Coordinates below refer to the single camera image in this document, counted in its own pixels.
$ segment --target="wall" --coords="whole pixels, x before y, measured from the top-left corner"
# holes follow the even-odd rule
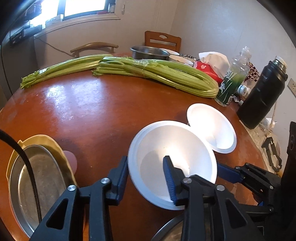
[[[0,111],[4,107],[6,102],[7,102],[7,99],[6,99],[5,95],[4,95],[4,92],[3,92],[2,88],[1,88],[1,86],[0,86]]]
[[[196,57],[200,52],[217,51],[231,60],[248,46],[259,72],[279,55],[288,64],[288,80],[296,80],[296,49],[276,18],[256,0],[179,0],[170,33],[182,38],[182,53]],[[296,98],[286,87],[278,99],[274,128],[283,162],[289,124],[296,121],[295,105]]]
[[[117,44],[116,53],[128,52],[130,47],[144,43],[144,32],[147,30],[169,33],[177,3],[178,0],[117,0],[115,13],[120,20],[80,23],[39,38],[67,53],[90,42]],[[35,50],[41,69],[70,58],[39,39],[35,39]],[[81,56],[97,53],[100,51],[89,50],[82,52]]]

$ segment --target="white tissue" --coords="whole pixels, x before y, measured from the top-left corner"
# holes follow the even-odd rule
[[[219,78],[223,79],[230,66],[227,57],[218,52],[199,53],[200,61],[209,64]]]
[[[268,121],[268,127],[270,126],[270,124],[271,124],[271,118],[266,118],[267,119],[267,121]],[[276,123],[277,123],[277,121],[274,121],[274,122],[272,122],[272,126],[271,126],[271,128],[274,128],[274,126],[276,125]]]

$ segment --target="stainless steel bowl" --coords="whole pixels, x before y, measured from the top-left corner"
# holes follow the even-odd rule
[[[170,56],[170,53],[168,51],[148,46],[134,46],[131,47],[131,51],[133,52],[134,59],[167,60]]]
[[[211,241],[211,223],[210,223],[211,213],[208,207],[205,207],[204,215],[205,215],[206,241]],[[151,241],[180,241],[182,236],[183,219],[184,219],[184,214],[181,214],[173,218],[172,220],[170,220],[156,233],[156,235],[154,235]]]

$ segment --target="celery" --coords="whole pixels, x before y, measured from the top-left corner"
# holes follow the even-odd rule
[[[121,74],[121,72],[128,75],[129,73],[133,76],[151,78],[201,97],[214,98],[217,95],[218,84],[210,76],[205,76],[207,78],[205,81],[204,76],[198,72],[196,73],[192,67],[188,66],[193,71],[188,70],[185,65],[185,68],[178,64],[172,65],[173,69],[168,65],[162,65],[155,60],[106,57],[99,63],[99,67],[93,73],[94,75]],[[195,72],[195,76],[190,75],[190,72]]]
[[[89,55],[76,59],[70,59],[62,63],[55,64],[48,68],[35,71],[32,74],[22,78],[21,88],[28,88],[44,80],[57,76],[94,69],[98,66],[100,60],[104,57],[111,57],[111,54]]]

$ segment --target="oval metal pan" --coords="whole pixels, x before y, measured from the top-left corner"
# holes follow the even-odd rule
[[[206,241],[211,241],[210,209],[208,205],[204,208]],[[182,237],[184,214],[174,217],[168,221],[151,239],[151,241],[180,241]]]
[[[32,165],[42,217],[66,189],[61,170],[52,154],[43,146],[30,145],[24,148]],[[10,179],[11,206],[23,231],[31,237],[38,226],[36,203],[27,168],[20,156],[15,160]]]

